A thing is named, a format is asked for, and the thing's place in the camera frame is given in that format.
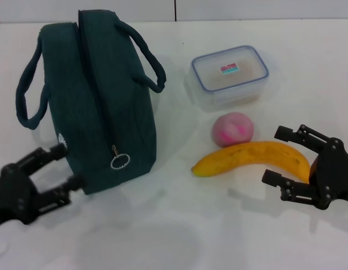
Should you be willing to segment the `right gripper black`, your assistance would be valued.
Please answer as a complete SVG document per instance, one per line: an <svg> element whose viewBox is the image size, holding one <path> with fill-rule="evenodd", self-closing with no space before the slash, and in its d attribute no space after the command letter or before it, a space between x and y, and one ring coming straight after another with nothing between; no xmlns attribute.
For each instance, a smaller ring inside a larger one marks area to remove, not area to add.
<svg viewBox="0 0 348 270"><path fill-rule="evenodd" d="M320 210L326 210L334 200L348 201L348 153L340 139L329 139L303 124L297 131L280 125L274 138L302 145L318 154L310 168L309 184L268 169L264 172L262 183L279 186L282 201L314 203Z"/></svg>

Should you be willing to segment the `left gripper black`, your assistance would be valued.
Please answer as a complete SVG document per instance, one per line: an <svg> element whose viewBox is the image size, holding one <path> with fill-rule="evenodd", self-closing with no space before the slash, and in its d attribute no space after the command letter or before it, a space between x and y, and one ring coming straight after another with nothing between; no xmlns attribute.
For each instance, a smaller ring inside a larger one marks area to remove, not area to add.
<svg viewBox="0 0 348 270"><path fill-rule="evenodd" d="M17 220L24 225L33 223L41 215L71 204L70 192L85 187L82 175L73 175L52 189L38 192L30 176L67 155L64 144L49 150L39 147L0 172L0 225Z"/></svg>

